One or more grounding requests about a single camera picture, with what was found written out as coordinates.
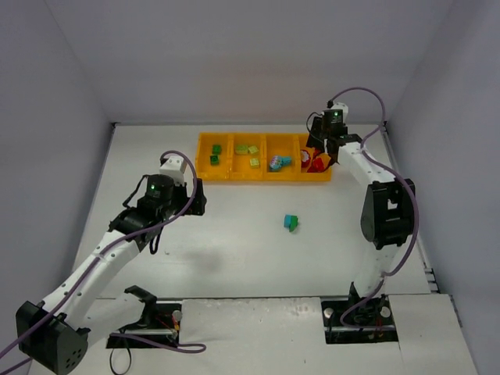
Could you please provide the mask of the red flower lego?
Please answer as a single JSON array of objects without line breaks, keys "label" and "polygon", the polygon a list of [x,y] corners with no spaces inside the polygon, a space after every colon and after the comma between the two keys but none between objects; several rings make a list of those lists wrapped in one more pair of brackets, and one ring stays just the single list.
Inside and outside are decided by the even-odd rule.
[{"label": "red flower lego", "polygon": [[300,156],[301,156],[301,166],[302,168],[306,168],[311,163],[311,155],[309,154],[309,151],[306,149],[301,149]]}]

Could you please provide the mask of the blue flower lego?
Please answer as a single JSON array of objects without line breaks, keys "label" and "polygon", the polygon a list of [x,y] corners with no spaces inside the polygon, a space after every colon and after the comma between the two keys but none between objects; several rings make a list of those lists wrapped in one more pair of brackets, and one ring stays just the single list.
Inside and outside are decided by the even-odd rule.
[{"label": "blue flower lego", "polygon": [[277,172],[283,166],[283,159],[280,155],[274,155],[269,162],[269,171]]}]

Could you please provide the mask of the small lime lego brick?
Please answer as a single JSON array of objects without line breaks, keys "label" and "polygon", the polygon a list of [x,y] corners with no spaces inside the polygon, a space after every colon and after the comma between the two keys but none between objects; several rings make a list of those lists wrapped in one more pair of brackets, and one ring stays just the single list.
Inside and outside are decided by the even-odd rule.
[{"label": "small lime lego brick", "polygon": [[251,168],[259,168],[260,167],[259,160],[256,158],[250,159],[250,166]]}]

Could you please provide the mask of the green curved lego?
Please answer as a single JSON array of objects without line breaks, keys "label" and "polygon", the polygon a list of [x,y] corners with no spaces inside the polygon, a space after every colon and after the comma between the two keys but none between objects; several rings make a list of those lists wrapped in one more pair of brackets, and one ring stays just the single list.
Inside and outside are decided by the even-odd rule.
[{"label": "green curved lego", "polygon": [[289,221],[288,229],[290,232],[294,232],[298,227],[298,217],[292,216]]}]

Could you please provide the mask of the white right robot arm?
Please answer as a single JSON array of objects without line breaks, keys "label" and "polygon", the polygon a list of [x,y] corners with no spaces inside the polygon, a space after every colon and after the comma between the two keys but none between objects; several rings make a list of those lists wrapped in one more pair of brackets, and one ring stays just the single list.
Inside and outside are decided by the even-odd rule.
[{"label": "white right robot arm", "polygon": [[359,135],[348,132],[346,114],[340,108],[313,112],[306,129],[307,145],[328,155],[330,166],[343,166],[366,189],[360,228],[368,250],[349,290],[349,302],[358,308],[380,294],[385,279],[397,272],[392,267],[399,248],[414,237],[415,187],[377,161]]}]

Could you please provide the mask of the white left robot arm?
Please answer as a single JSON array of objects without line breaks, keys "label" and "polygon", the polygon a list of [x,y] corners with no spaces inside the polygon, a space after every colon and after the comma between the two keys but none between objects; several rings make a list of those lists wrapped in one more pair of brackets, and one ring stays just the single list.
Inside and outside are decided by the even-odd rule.
[{"label": "white left robot arm", "polygon": [[127,287],[108,309],[91,308],[125,265],[145,248],[155,250],[165,225],[205,212],[202,179],[195,179],[192,195],[167,175],[148,175],[146,180],[145,194],[110,222],[81,265],[39,303],[26,301],[16,312],[20,351],[55,374],[75,370],[87,350],[108,334],[155,322],[157,297],[137,285]]}]

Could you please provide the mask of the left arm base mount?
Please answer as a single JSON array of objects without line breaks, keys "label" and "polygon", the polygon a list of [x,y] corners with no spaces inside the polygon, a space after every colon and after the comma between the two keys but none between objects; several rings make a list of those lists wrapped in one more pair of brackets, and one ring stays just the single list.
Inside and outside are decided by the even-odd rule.
[{"label": "left arm base mount", "polygon": [[176,348],[179,344],[182,303],[158,301],[152,293],[136,285],[128,287],[124,292],[127,296],[138,298],[144,308],[139,321],[121,327],[118,333]]}]

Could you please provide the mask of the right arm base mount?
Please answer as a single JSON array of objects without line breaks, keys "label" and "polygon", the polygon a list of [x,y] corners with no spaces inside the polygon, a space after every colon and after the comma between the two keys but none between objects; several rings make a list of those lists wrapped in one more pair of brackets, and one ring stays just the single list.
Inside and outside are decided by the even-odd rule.
[{"label": "right arm base mount", "polygon": [[327,345],[357,345],[398,342],[388,296],[374,298],[350,312],[342,314],[360,298],[322,298],[320,300],[324,338]]}]

